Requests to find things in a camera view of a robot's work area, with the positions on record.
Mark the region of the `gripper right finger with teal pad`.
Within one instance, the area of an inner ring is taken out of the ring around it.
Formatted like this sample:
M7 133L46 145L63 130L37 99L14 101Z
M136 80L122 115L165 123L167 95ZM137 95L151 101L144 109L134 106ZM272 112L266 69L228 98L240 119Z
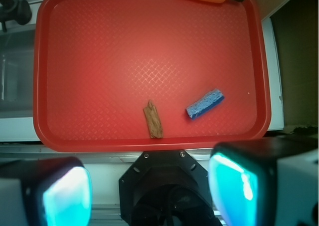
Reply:
M229 226L316 226L319 142L286 135L218 143L208 183Z

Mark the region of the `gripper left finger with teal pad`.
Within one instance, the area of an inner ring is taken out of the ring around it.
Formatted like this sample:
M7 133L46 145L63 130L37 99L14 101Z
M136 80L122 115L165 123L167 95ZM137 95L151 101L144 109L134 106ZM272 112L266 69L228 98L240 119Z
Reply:
M2 226L87 226L91 211L91 178L78 158L1 163Z

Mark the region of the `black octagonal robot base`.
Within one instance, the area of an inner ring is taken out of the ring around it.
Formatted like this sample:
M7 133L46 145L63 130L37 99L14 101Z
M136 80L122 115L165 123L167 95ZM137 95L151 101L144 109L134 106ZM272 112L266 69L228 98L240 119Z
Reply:
M143 152L119 178L120 216L130 226L219 226L208 171L186 151Z

